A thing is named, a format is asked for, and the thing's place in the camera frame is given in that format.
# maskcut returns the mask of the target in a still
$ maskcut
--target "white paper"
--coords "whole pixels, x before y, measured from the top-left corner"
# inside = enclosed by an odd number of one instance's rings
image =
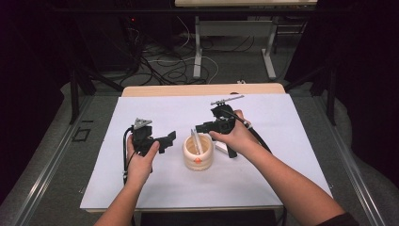
[[[172,131],[177,136],[172,147],[155,157],[137,209],[281,205],[262,175],[240,154],[230,159],[214,151],[214,163],[205,171],[192,171],[184,164],[182,146],[191,129],[214,121],[215,105],[210,103],[228,98],[231,95],[120,97],[80,207],[106,209],[122,189],[122,137],[136,118],[152,120],[153,137]],[[288,94],[247,94],[226,104],[243,110],[273,155],[331,195]]]

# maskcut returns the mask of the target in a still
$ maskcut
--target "left hand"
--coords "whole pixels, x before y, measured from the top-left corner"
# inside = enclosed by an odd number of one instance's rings
[[[127,182],[125,186],[144,186],[152,171],[152,160],[159,149],[159,142],[155,141],[145,156],[135,153],[133,136],[127,138],[127,161],[133,154],[128,168]]]

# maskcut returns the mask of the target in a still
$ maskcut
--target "wooden table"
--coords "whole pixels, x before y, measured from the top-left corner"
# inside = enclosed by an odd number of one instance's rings
[[[175,0],[176,7],[261,7],[316,5],[317,0]]]
[[[270,185],[240,154],[231,159],[215,151],[213,165],[200,172],[184,165],[182,144],[190,136],[189,129],[214,120],[210,103],[232,93],[244,94],[229,105],[243,109],[272,153],[331,195],[291,97],[282,85],[149,86],[126,88],[119,98],[80,207],[103,212],[119,193],[123,187],[122,134],[136,118],[145,117],[152,120],[154,137],[172,130],[177,136],[172,147],[155,157],[137,212],[281,207]]]

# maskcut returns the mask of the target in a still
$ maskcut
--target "black device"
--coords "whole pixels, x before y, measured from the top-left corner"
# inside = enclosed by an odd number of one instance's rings
[[[153,138],[152,135],[152,127],[149,124],[152,121],[136,119],[135,124],[128,128],[123,136],[123,183],[126,184],[127,181],[127,172],[129,168],[129,161],[126,161],[127,152],[126,152],[126,136],[127,133],[132,132],[133,134],[133,147],[135,148],[135,153],[141,156],[145,156],[151,145],[158,140],[159,141],[159,153],[164,153],[167,147],[173,146],[173,140],[176,139],[176,131],[171,132],[166,137]]]
[[[216,117],[216,120],[207,121],[201,125],[196,125],[197,132],[209,133],[210,131],[215,131],[221,134],[229,134],[231,130],[234,128],[236,120],[239,120],[241,123],[245,125],[245,127],[249,130],[249,132],[256,137],[259,143],[271,153],[269,147],[267,147],[267,144],[263,141],[261,136],[259,136],[259,134],[253,129],[253,127],[247,121],[240,119],[234,113],[231,106],[226,105],[227,101],[235,100],[242,97],[244,97],[244,95],[211,103],[211,105],[217,105],[217,107],[211,109],[212,113]],[[227,151],[229,154],[229,158],[234,158],[237,156],[237,152],[229,146],[227,146]]]

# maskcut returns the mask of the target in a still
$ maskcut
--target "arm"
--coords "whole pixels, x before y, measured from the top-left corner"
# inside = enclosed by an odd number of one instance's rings
[[[241,111],[235,113],[244,118]],[[251,162],[302,225],[316,225],[344,213],[322,188],[267,152],[240,121],[228,135],[209,134]]]
[[[152,170],[152,160],[155,158],[159,148],[159,142],[155,141],[146,156],[134,154],[132,135],[127,139],[128,159],[132,156],[129,164],[126,185],[120,191],[115,200],[103,213],[95,225],[130,225],[133,213],[136,209],[138,196],[141,188],[146,183]]]

